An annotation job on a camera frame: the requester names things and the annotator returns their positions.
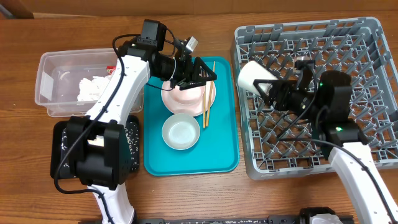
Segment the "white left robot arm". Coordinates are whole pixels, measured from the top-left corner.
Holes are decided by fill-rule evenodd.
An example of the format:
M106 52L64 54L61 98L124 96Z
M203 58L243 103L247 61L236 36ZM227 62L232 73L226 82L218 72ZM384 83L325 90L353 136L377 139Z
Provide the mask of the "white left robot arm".
M124 185L132 165L125 126L144 85L157 77L187 90L217 79L201 58L192 59L187 43L177 58L163 55L163 46L162 40L135 37L115 47L116 69L105 91L86 115L67 123L68 151L60 164L69 165L84 193L95 195L103 223L136 222Z

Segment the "grey small bowl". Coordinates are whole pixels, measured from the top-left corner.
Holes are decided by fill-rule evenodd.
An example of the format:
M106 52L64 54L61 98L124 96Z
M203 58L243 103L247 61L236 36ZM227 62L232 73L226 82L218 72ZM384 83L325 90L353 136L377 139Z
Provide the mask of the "grey small bowl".
M193 147L200 137L200 126L189 114L174 114L162 127L162 138L168 147L183 151Z

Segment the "red snack wrapper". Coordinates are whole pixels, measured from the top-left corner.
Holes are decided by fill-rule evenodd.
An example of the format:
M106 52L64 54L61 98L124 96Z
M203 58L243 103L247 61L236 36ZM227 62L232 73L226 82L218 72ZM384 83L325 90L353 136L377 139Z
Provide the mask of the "red snack wrapper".
M115 71L116 67L115 66L107 66L106 70L109 73L109 75L112 75Z

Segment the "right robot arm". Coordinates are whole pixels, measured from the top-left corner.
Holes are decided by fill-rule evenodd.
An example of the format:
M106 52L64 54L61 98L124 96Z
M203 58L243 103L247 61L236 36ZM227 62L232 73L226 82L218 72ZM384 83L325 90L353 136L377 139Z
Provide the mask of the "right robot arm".
M247 63L241 73L250 75L249 85L264 103L311 123L309 140L338 174L362 222L397 223L397 204L374 164L368 138L349 118L351 76L327 70L317 77L314 65L296 61L298 80L281 80L257 62Z

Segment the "white napkin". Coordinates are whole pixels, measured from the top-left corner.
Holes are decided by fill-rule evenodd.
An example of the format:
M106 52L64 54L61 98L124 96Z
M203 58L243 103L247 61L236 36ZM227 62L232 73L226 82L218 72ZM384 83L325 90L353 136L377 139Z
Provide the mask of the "white napkin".
M107 87L111 75L105 77L93 76L92 80L83 78L79 82L80 92L77 96L78 101L98 101Z

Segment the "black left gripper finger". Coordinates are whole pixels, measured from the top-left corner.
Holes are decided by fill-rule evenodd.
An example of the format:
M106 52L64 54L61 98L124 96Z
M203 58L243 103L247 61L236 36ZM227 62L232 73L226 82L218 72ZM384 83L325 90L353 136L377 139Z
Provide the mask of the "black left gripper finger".
M195 82L207 82L216 79L217 74L200 57L196 57L193 64L192 80Z
M186 81L186 80L182 80L178 83L179 86L179 90L183 91L183 90L188 90L191 88L196 88L196 87L200 87L200 86L205 86L206 82L198 82L198 81Z

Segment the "cream white cup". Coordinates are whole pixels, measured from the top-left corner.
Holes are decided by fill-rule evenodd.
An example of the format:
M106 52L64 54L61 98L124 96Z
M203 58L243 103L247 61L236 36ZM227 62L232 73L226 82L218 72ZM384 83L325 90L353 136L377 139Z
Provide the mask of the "cream white cup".
M257 96L261 94L254 86L255 80L276 80L277 77L266 70L262 65L256 61L250 61L241 69L238 75L238 86L247 91L251 91Z

